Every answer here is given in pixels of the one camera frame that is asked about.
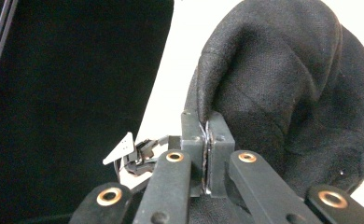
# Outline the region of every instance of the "screw hole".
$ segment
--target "screw hole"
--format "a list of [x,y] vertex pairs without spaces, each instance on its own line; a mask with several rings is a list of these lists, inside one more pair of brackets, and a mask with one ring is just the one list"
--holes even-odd
[[295,215],[295,214],[288,214],[287,221],[290,224],[306,224],[307,223],[307,221],[304,217]]
[[168,216],[166,214],[164,214],[163,212],[155,212],[152,215],[152,218],[150,219],[150,221],[153,224],[165,224],[168,222]]
[[103,199],[110,201],[110,200],[114,199],[115,197],[116,197],[116,193],[108,192],[108,193],[104,194]]
[[330,202],[333,202],[333,203],[341,203],[342,202],[342,200],[340,200],[338,197],[336,197],[334,195],[331,195],[331,194],[325,195],[325,198],[327,200],[329,200]]
[[217,141],[219,141],[219,142],[223,142],[225,140],[226,140],[226,138],[223,135],[220,135],[220,136],[217,137]]
[[179,159],[179,155],[173,154],[173,155],[170,156],[170,158],[173,159],[173,160],[177,160],[177,159]]

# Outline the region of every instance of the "black cloth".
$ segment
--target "black cloth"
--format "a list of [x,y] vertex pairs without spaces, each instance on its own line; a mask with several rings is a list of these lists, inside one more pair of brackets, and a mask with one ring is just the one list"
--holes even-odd
[[186,108],[202,124],[221,113],[237,149],[301,197],[318,184],[351,193],[364,178],[364,48],[321,1],[236,6],[203,48]]
[[173,8],[19,0],[0,60],[0,223],[65,223],[116,181],[102,160],[138,132]]

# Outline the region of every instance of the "small metal part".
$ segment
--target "small metal part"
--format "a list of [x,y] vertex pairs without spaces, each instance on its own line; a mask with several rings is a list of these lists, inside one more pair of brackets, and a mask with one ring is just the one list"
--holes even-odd
[[146,172],[153,172],[156,163],[145,162],[143,164],[137,164],[136,161],[124,161],[125,169],[129,174],[140,176]]
[[138,145],[135,146],[136,150],[139,151],[139,154],[141,156],[141,160],[147,160],[154,156],[153,148],[158,145],[157,140],[150,140],[146,139],[143,142],[140,142]]
[[251,153],[243,152],[240,155],[238,155],[238,159],[240,159],[240,161],[243,162],[255,162],[257,158],[255,155]]
[[[115,196],[110,199],[107,199],[106,195],[109,195],[109,194],[115,194]],[[122,195],[121,189],[118,189],[118,188],[105,189],[105,190],[101,191],[101,193],[98,194],[97,202],[101,206],[109,206],[109,205],[117,203],[120,200],[121,195]]]
[[225,162],[235,150],[235,141],[223,116],[213,112],[208,120],[207,189],[213,198],[226,198]]
[[205,123],[205,127],[200,123],[200,129],[203,132],[203,178],[202,178],[202,188],[205,194],[211,194],[211,190],[209,189],[209,181],[208,181],[208,154],[210,150],[210,132],[208,131],[208,121]]
[[318,193],[319,199],[334,208],[346,208],[348,206],[347,200],[340,194],[328,190],[322,190]]
[[177,162],[183,160],[183,154],[179,152],[170,152],[167,154],[167,160],[171,162]]

